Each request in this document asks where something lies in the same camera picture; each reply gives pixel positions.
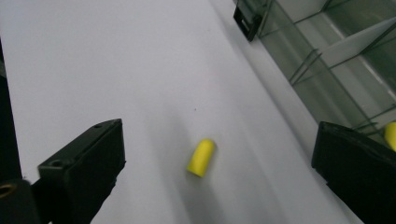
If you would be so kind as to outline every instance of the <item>yellow foam earplug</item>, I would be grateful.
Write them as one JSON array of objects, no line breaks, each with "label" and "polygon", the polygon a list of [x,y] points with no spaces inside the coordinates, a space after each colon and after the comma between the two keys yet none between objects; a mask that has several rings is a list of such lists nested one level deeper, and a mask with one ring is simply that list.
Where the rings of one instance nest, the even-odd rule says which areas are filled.
[{"label": "yellow foam earplug", "polygon": [[396,151],[396,122],[389,123],[385,127],[385,140],[393,151]]},{"label": "yellow foam earplug", "polygon": [[190,163],[187,166],[187,170],[195,175],[203,177],[214,151],[215,143],[210,139],[203,139],[195,149]]}]

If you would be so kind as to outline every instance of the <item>yellow earplug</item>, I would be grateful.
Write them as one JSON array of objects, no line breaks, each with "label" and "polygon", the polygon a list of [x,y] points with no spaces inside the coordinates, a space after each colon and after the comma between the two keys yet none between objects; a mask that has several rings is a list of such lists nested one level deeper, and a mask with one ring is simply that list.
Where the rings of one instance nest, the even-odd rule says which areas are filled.
[{"label": "yellow earplug", "polygon": [[195,175],[203,177],[214,151],[215,143],[210,139],[203,139],[195,149],[190,163],[187,166],[187,170]]},{"label": "yellow earplug", "polygon": [[389,123],[385,127],[385,140],[393,151],[396,151],[396,122]]}]

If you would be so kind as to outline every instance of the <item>small yellow capsule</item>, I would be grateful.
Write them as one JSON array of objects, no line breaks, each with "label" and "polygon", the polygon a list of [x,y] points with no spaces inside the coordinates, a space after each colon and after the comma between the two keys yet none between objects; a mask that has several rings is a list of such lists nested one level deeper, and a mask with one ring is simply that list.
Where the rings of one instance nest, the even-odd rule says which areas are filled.
[{"label": "small yellow capsule", "polygon": [[396,151],[396,122],[389,123],[385,128],[385,140],[393,151]]},{"label": "small yellow capsule", "polygon": [[210,139],[203,139],[195,149],[190,163],[187,166],[187,170],[195,175],[203,177],[214,151],[215,143]]}]

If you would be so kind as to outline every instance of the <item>yellow cylinder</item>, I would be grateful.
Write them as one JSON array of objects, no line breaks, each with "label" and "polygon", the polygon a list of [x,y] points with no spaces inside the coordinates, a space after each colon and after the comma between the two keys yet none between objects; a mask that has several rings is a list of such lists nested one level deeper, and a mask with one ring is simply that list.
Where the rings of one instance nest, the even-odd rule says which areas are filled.
[{"label": "yellow cylinder", "polygon": [[195,175],[203,177],[214,151],[215,143],[210,139],[203,139],[195,149],[190,163],[187,166],[187,170]]},{"label": "yellow cylinder", "polygon": [[385,127],[385,140],[393,151],[396,151],[396,122],[389,123]]}]

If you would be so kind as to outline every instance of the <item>white table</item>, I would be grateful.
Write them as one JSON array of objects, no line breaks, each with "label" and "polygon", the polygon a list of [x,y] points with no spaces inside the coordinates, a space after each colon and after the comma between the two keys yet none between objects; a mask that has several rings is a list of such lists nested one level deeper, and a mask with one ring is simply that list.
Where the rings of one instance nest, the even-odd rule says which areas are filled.
[{"label": "white table", "polygon": [[[0,1],[27,179],[93,124],[122,118],[127,164],[93,223],[359,223],[310,168],[317,126],[233,9]],[[254,65],[260,54],[267,60]],[[185,167],[204,137],[218,149],[199,179]]]}]

